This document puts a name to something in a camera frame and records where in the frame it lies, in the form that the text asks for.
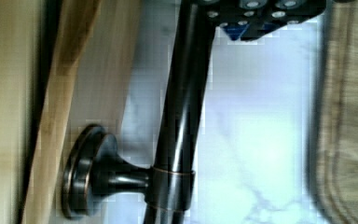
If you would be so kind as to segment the black gripper finger with screws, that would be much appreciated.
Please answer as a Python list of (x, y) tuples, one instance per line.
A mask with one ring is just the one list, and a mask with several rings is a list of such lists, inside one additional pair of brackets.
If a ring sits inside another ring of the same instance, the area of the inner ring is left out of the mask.
[(326, 0), (199, 0), (208, 20), (232, 40), (254, 41), (322, 14)]

